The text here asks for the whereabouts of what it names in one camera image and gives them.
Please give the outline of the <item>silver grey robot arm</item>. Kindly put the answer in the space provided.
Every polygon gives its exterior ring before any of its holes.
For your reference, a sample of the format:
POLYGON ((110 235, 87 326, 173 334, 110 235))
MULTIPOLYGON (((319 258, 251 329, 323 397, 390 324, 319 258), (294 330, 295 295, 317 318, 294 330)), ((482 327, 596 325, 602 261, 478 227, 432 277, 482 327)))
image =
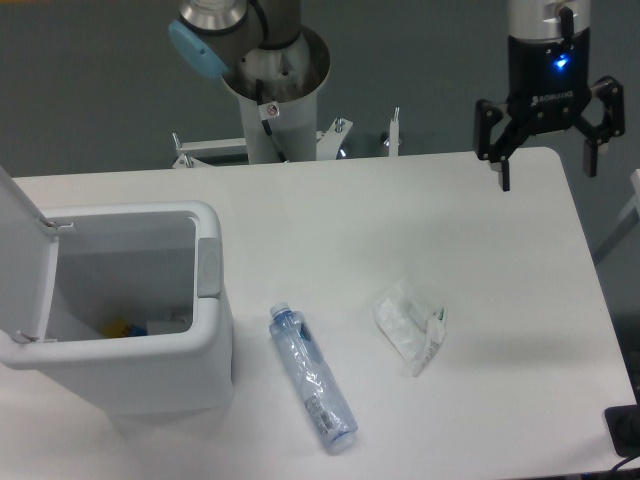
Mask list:
MULTIPOLYGON (((588 80, 591 5, 512 1, 508 5, 509 93, 477 101, 473 149, 510 187, 511 155, 530 137, 576 129, 584 170, 625 131, 622 85, 588 80)), ((317 131, 317 95, 330 70, 322 38, 301 22, 297 1, 185 1, 168 28, 177 52, 200 75, 221 79, 241 110, 253 164, 314 161, 338 151, 336 130, 317 131)))

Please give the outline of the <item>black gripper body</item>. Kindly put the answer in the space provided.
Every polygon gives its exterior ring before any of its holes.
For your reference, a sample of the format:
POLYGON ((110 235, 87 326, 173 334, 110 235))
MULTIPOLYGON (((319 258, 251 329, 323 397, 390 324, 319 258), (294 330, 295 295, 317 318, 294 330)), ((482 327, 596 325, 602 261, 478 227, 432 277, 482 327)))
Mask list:
POLYGON ((591 101, 588 84, 591 31, 563 39, 508 37, 510 135, 538 135, 571 127, 587 134, 582 117, 591 101))

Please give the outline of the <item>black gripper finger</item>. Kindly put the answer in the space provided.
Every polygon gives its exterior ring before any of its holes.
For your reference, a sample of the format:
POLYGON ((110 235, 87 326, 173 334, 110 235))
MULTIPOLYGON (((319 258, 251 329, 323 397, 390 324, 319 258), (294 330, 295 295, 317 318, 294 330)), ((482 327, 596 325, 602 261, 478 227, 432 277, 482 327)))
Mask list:
POLYGON ((476 101, 474 111, 474 152, 481 161, 488 161, 498 173, 501 189, 511 189, 509 159, 525 141, 533 135, 537 112, 530 108, 511 111, 507 103, 496 104, 486 99, 476 101), (504 117, 509 122, 499 137, 493 141, 492 131, 504 117))
POLYGON ((597 175, 598 151, 612 137, 625 133, 624 87, 611 76, 601 77, 592 86, 578 91, 575 97, 576 112, 572 115, 572 125, 585 137, 583 149, 583 170, 588 177, 597 175), (583 112, 593 100, 599 100, 603 107, 602 120, 591 124, 583 112))

